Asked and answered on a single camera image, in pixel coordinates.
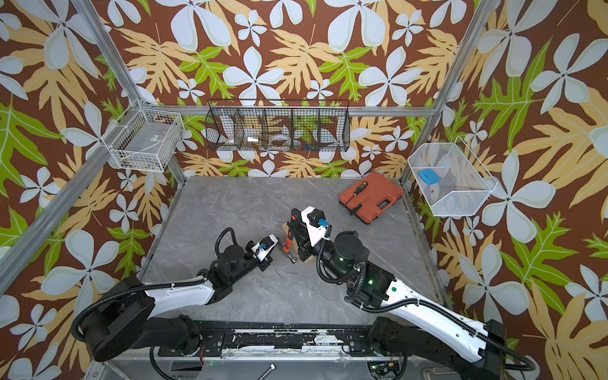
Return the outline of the red black claw hammer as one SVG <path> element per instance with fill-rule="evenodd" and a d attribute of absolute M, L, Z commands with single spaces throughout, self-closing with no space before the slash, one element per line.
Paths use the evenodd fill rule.
<path fill-rule="evenodd" d="M 297 258 L 291 252 L 292 240 L 288 238 L 285 242 L 278 242 L 280 250 L 292 264 L 297 262 Z"/>

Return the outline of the wooden block with nails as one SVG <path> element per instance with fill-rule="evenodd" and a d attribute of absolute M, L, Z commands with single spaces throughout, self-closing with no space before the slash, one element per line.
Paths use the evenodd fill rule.
<path fill-rule="evenodd" d="M 286 234 L 285 241 L 281 243 L 280 252 L 291 261 L 292 264 L 296 262 L 307 262 L 311 256 L 304 249 L 299 248 L 298 240 L 292 234 L 287 223 L 282 225 L 283 231 Z"/>

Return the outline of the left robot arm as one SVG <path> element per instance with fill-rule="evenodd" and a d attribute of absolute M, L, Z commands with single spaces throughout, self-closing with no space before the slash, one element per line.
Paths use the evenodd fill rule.
<path fill-rule="evenodd" d="M 224 251 L 215 245 L 215 261 L 190 280 L 143 283 L 134 276 L 128 277 L 74 318 L 71 335 L 86 343 L 97 362 L 136 348 L 194 354 L 203 348 L 198 324 L 187 315 L 165 315 L 225 299 L 240 279 L 255 269 L 267 269 L 272 264 L 272 251 L 281 245 L 273 234 L 246 246 L 233 241 Z"/>

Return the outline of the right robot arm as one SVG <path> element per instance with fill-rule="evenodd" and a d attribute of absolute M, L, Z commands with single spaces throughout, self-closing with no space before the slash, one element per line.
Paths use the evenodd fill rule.
<path fill-rule="evenodd" d="M 314 257 L 321 280 L 346 285 L 345 302 L 376 315 L 368 339 L 382 355 L 420 356 L 462 379 L 502 379 L 506 371 L 535 371 L 535 362 L 508 348 L 504 326 L 466 318 L 414 291 L 369 260 L 356 231 L 331 235 L 324 212 L 291 211 L 288 240 L 301 260 Z"/>

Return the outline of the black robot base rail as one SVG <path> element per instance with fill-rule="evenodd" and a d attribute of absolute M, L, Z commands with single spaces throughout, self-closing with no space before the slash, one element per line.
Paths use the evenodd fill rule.
<path fill-rule="evenodd" d="M 370 325 L 197 321 L 199 348 L 194 359 L 388 360 L 398 357 L 372 336 L 415 327 L 378 317 Z"/>

